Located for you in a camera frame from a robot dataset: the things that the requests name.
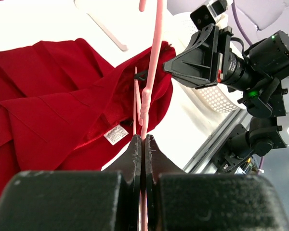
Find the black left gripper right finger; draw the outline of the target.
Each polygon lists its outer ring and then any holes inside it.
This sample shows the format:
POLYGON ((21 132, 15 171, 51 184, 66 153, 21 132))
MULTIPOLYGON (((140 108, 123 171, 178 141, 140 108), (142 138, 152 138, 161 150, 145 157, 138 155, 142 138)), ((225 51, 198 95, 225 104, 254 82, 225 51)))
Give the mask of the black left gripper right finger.
POLYGON ((151 231, 289 231, 274 186, 240 174, 187 174, 145 140, 148 229, 151 231))

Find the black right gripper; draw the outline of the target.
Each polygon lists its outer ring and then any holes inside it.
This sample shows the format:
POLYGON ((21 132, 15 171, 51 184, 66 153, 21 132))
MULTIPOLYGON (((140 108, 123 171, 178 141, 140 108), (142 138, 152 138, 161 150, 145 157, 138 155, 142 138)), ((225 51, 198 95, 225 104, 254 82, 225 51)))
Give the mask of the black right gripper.
POLYGON ((191 36, 186 49, 163 64, 164 72, 182 85, 201 89, 224 84, 251 86, 252 68, 249 58, 237 55, 230 48, 232 41, 243 41, 233 36, 232 28, 223 29, 209 24, 191 36))

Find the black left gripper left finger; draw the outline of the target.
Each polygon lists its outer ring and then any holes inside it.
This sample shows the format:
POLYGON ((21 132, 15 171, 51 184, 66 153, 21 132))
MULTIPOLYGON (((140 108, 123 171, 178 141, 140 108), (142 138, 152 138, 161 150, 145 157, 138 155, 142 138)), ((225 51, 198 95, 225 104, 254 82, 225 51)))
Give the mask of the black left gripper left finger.
POLYGON ((142 141, 103 171, 23 171, 0 197, 0 231, 136 231, 142 141))

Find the pink wire hanger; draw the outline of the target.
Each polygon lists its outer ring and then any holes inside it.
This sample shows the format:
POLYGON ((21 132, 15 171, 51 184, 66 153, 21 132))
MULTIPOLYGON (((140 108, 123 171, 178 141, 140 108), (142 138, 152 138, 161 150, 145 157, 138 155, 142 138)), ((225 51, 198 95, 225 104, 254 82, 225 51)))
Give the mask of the pink wire hanger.
POLYGON ((157 11, 155 20, 155 30, 151 54, 149 60, 148 76, 146 87, 142 93, 139 90, 138 80, 134 80, 134 99, 133 99, 133 134, 136 134, 136 123, 142 127, 141 138, 141 174, 140 174, 140 230, 148 230, 147 224, 147 202, 146 202, 146 176, 145 176, 145 139, 149 123, 149 109, 151 103, 151 95, 155 82, 156 70, 162 43, 162 30, 164 11, 167 8, 166 0, 157 1, 157 11))

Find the red skirt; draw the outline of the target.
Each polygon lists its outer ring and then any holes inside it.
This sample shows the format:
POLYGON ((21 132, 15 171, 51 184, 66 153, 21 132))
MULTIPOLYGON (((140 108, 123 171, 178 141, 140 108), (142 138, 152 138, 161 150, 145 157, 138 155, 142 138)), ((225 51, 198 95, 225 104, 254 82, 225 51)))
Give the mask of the red skirt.
POLYGON ((113 67, 84 39, 0 51, 0 195, 26 170, 100 170, 131 141, 134 74, 150 49, 113 67), (111 145, 104 134, 128 135, 111 145))

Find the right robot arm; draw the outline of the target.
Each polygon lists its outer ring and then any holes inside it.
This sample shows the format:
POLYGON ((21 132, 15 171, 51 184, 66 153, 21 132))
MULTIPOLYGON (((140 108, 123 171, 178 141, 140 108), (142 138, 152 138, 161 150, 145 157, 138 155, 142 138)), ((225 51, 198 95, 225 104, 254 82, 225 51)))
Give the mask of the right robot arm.
POLYGON ((289 36, 277 31, 234 54, 232 29, 209 24, 196 32, 187 48, 163 65, 165 72, 197 90, 218 84, 242 92, 239 104, 251 115, 248 130, 232 131, 213 163, 229 173, 256 154, 265 156, 289 144, 289 36))

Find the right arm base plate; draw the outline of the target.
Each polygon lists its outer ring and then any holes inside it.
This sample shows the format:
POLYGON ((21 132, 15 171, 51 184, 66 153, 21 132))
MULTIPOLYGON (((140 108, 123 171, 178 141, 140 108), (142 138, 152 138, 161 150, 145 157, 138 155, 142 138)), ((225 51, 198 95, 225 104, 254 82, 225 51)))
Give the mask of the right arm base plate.
POLYGON ((217 173, 234 173, 253 154, 255 151, 250 143, 250 133, 242 124, 238 124, 218 148, 211 162, 217 167, 217 173))

